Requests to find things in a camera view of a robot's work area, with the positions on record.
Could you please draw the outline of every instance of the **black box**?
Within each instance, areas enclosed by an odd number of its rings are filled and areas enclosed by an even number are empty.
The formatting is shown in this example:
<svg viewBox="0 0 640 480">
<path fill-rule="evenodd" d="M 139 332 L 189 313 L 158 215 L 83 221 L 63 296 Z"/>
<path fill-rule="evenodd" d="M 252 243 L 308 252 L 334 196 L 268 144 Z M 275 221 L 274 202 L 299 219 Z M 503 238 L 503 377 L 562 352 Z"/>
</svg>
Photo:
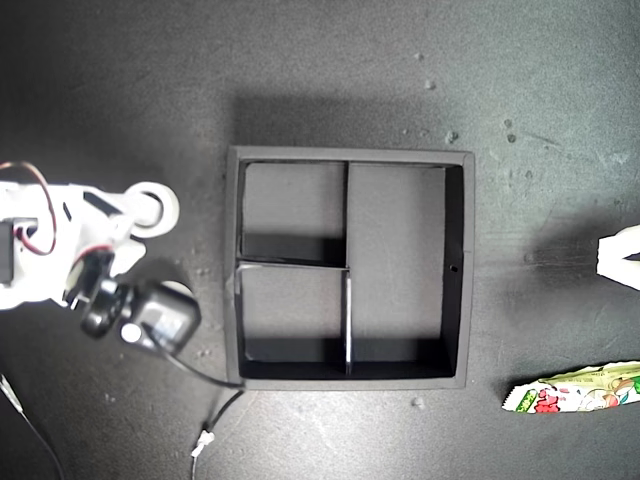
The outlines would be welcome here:
<svg viewBox="0 0 640 480">
<path fill-rule="evenodd" d="M 232 147 L 226 200 L 230 381 L 464 386 L 472 154 Z"/>
<path fill-rule="evenodd" d="M 13 222 L 0 222 L 0 285 L 13 281 Z"/>
</svg>

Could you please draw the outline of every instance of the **black cable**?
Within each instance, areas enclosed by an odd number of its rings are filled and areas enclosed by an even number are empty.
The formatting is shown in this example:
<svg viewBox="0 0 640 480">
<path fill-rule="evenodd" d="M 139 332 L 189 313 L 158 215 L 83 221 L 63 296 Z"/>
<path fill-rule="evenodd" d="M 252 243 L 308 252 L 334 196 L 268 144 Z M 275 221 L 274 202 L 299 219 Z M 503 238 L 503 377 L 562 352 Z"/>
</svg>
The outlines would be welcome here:
<svg viewBox="0 0 640 480">
<path fill-rule="evenodd" d="M 64 476 L 64 470 L 62 469 L 62 464 L 60 463 L 60 459 L 58 458 L 58 455 L 56 455 L 56 452 L 53 450 L 51 445 L 49 445 L 49 442 L 47 442 L 44 439 L 44 437 L 40 435 L 40 432 L 38 431 L 38 429 L 31 423 L 31 421 L 27 418 L 27 416 L 24 414 L 21 414 L 21 415 L 22 415 L 22 418 L 24 418 L 24 421 L 27 422 L 27 425 L 29 425 L 29 428 L 31 428 L 31 431 L 33 432 L 33 434 L 38 438 L 38 440 L 40 440 L 40 443 L 49 454 L 49 457 L 51 457 L 53 464 L 56 466 L 56 471 L 58 472 L 59 480 L 65 480 L 66 477 Z"/>
<path fill-rule="evenodd" d="M 207 383 L 211 383 L 213 385 L 217 385 L 218 387 L 232 388 L 232 389 L 238 389 L 238 388 L 239 389 L 243 389 L 244 388 L 244 386 L 241 385 L 241 384 L 225 382 L 224 380 L 219 380 L 217 378 L 210 377 L 206 373 L 202 373 L 201 371 L 196 370 L 192 366 L 187 365 L 182 360 L 178 359 L 173 353 L 169 352 L 158 341 L 158 339 L 155 337 L 155 335 L 153 333 L 153 327 L 151 327 L 150 325 L 147 325 L 146 323 L 143 323 L 142 324 L 142 328 L 144 329 L 145 333 L 147 334 L 147 337 L 149 337 L 149 340 L 151 340 L 153 342 L 153 345 L 156 347 L 156 350 L 158 351 L 158 353 L 160 355 L 162 355 L 165 358 L 165 360 L 169 361 L 171 364 L 173 364 L 175 367 L 179 368 L 183 372 L 189 373 L 189 374 L 193 375 L 194 377 L 199 378 L 203 382 L 207 382 Z"/>
<path fill-rule="evenodd" d="M 213 417 L 210 421 L 204 424 L 204 430 L 207 432 L 213 432 L 216 424 L 220 421 L 222 416 L 225 414 L 229 407 L 233 405 L 233 403 L 238 400 L 244 394 L 244 390 L 240 390 L 236 392 L 233 397 L 226 401 L 226 403 L 222 406 L 215 417 Z M 193 461 L 191 462 L 191 480 L 196 480 L 196 465 L 198 464 L 198 457 L 193 457 Z"/>
</svg>

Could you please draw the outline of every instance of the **table surface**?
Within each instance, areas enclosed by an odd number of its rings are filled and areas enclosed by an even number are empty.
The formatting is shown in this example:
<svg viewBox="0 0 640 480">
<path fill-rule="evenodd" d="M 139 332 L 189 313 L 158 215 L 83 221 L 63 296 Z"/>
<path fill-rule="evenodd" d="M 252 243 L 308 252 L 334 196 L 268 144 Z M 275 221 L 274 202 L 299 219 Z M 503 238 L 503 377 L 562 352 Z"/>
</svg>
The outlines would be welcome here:
<svg viewBox="0 0 640 480">
<path fill-rule="evenodd" d="M 640 357 L 640 294 L 595 274 L 597 239 L 640 223 L 639 32 L 638 1 L 2 2 L 0 159 L 169 184 L 180 223 L 138 274 L 189 281 L 185 359 L 222 375 L 228 145 L 474 152 L 466 388 L 251 392 L 198 478 L 633 478 L 640 406 L 500 406 L 522 380 Z M 48 303 L 0 320 L 0 371 L 69 479 L 189 477 L 222 392 Z M 0 416 L 3 479 L 55 478 L 3 399 Z"/>
</svg>

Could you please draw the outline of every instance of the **candy wrapper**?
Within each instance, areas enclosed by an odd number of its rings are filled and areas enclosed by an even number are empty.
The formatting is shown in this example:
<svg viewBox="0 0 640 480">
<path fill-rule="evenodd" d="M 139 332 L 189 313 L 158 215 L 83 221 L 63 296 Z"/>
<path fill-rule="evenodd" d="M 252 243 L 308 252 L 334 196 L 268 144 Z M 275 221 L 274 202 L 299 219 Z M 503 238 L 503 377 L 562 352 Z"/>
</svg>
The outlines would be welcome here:
<svg viewBox="0 0 640 480">
<path fill-rule="evenodd" d="M 637 401 L 640 362 L 621 362 L 520 385 L 502 408 L 518 413 L 591 412 Z"/>
</svg>

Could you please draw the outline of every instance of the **white plastic part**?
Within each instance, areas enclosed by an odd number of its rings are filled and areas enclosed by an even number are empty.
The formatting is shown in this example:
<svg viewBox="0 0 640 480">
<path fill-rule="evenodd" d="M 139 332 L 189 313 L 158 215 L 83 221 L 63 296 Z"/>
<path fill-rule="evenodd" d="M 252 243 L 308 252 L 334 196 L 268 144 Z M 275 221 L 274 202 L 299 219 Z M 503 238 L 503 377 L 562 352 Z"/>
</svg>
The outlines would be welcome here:
<svg viewBox="0 0 640 480">
<path fill-rule="evenodd" d="M 191 456 L 193 458 L 198 458 L 202 453 L 202 450 L 204 450 L 204 447 L 213 442 L 215 438 L 216 436 L 213 434 L 213 432 L 202 430 L 202 432 L 200 432 L 200 437 L 198 437 L 198 441 L 196 442 L 196 447 L 191 452 Z"/>
<path fill-rule="evenodd" d="M 145 209 L 152 215 L 144 217 L 138 215 L 139 220 L 131 230 L 131 233 L 136 237 L 158 237 L 169 233 L 178 223 L 180 203 L 176 194 L 169 187 L 154 182 L 142 182 L 129 187 L 124 196 L 129 204 L 140 205 L 143 202 L 147 204 L 148 199 L 151 199 L 157 205 L 154 210 Z"/>
<path fill-rule="evenodd" d="M 625 228 L 598 245 L 598 275 L 640 290 L 640 262 L 626 260 L 640 253 L 640 225 Z"/>
<path fill-rule="evenodd" d="M 120 336 L 127 343 L 136 343 L 142 338 L 142 329 L 135 323 L 125 323 L 120 330 Z"/>
<path fill-rule="evenodd" d="M 187 295 L 188 297 L 195 298 L 193 296 L 193 292 L 184 283 L 175 282 L 173 280 L 166 280 L 166 281 L 162 282 L 162 285 L 164 285 L 165 287 L 170 288 L 172 290 L 175 290 L 178 293 L 181 293 L 183 295 Z"/>
<path fill-rule="evenodd" d="M 14 278 L 10 285 L 0 285 L 0 310 L 47 299 L 67 306 L 63 298 L 69 275 L 86 251 L 112 249 L 111 276 L 125 273 L 146 253 L 144 244 L 131 236 L 163 235 L 180 213 L 173 191 L 157 183 L 140 183 L 124 194 L 87 185 L 51 185 L 49 194 L 57 219 L 56 247 L 50 255 L 38 256 L 14 240 Z M 5 219 L 18 219 L 14 225 L 25 228 L 37 226 L 31 243 L 44 250 L 51 245 L 51 215 L 39 185 L 0 182 L 0 220 Z"/>
<path fill-rule="evenodd" d="M 4 375 L 0 374 L 0 392 L 4 393 L 5 397 L 9 399 L 11 405 L 18 411 L 18 413 L 24 415 L 24 408 L 22 408 L 22 403 L 18 400 L 18 396 L 16 392 L 13 391 L 9 381 L 5 378 Z"/>
</svg>

